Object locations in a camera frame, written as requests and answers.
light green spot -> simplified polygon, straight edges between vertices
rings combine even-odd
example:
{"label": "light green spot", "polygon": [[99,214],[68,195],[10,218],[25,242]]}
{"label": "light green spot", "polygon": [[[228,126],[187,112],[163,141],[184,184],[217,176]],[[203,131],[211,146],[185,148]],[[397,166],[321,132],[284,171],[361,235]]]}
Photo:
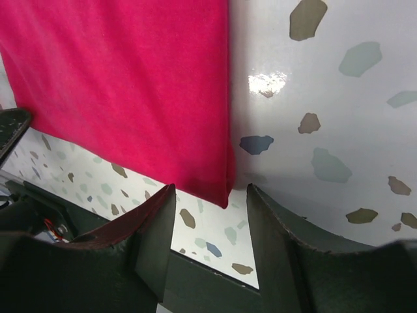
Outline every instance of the light green spot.
{"label": "light green spot", "polygon": [[321,181],[346,183],[352,176],[352,171],[326,149],[314,149],[311,165],[314,167],[314,175]]}
{"label": "light green spot", "polygon": [[144,177],[143,181],[145,182],[145,184],[148,184],[150,186],[156,186],[156,183],[154,183],[154,181],[152,179],[149,179],[148,177]]}
{"label": "light green spot", "polygon": [[239,224],[237,224],[237,228],[241,230],[246,225],[248,225],[248,222],[246,222],[245,220],[243,220],[242,222],[240,222]]}
{"label": "light green spot", "polygon": [[97,200],[98,200],[98,202],[100,202],[100,204],[102,205],[102,207],[103,207],[104,209],[109,209],[109,206],[108,206],[108,205],[107,205],[107,203],[103,200],[103,198],[102,198],[102,197],[97,196]]}
{"label": "light green spot", "polygon": [[197,204],[198,204],[198,211],[202,213],[204,211],[204,207],[203,207],[203,202],[201,201],[201,199],[197,199]]}
{"label": "light green spot", "polygon": [[81,189],[82,192],[87,193],[88,188],[86,184],[80,184],[79,188]]}
{"label": "light green spot", "polygon": [[205,248],[207,246],[206,241],[204,239],[202,239],[202,238],[195,238],[194,243],[199,248]]}
{"label": "light green spot", "polygon": [[65,153],[63,153],[62,151],[58,151],[58,152],[57,152],[57,156],[58,156],[61,160],[65,160],[65,159],[66,159],[66,155],[65,155]]}
{"label": "light green spot", "polygon": [[224,234],[226,234],[226,237],[230,243],[235,246],[237,240],[237,232],[232,227],[228,227],[224,229]]}
{"label": "light green spot", "polygon": [[346,76],[360,77],[381,60],[381,44],[373,41],[363,42],[346,51],[339,71]]}
{"label": "light green spot", "polygon": [[417,91],[402,91],[390,98],[386,103],[396,109],[415,101],[417,101]]}
{"label": "light green spot", "polygon": [[81,196],[78,194],[78,192],[76,192],[76,197],[78,199],[78,201],[80,201],[81,203],[84,203],[84,201],[82,200]]}
{"label": "light green spot", "polygon": [[109,184],[102,184],[102,190],[105,194],[108,194],[109,196],[113,193]]}

tabletop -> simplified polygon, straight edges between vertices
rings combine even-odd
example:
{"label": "tabletop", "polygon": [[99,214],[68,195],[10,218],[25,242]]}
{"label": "tabletop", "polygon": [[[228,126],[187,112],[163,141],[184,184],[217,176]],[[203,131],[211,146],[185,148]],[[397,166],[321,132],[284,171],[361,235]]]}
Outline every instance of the tabletop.
{"label": "tabletop", "polygon": [[[254,287],[248,183],[369,245],[417,237],[417,3],[231,0],[225,210],[178,191],[172,249]],[[0,104],[15,107],[0,63]],[[29,130],[4,170],[114,219],[162,184]]]}

red cloth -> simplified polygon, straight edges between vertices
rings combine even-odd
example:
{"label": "red cloth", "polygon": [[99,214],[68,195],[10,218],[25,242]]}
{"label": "red cloth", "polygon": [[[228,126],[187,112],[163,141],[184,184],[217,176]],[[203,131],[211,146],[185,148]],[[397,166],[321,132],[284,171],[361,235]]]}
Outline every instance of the red cloth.
{"label": "red cloth", "polygon": [[33,127],[222,207],[234,180],[225,0],[1,0]]}

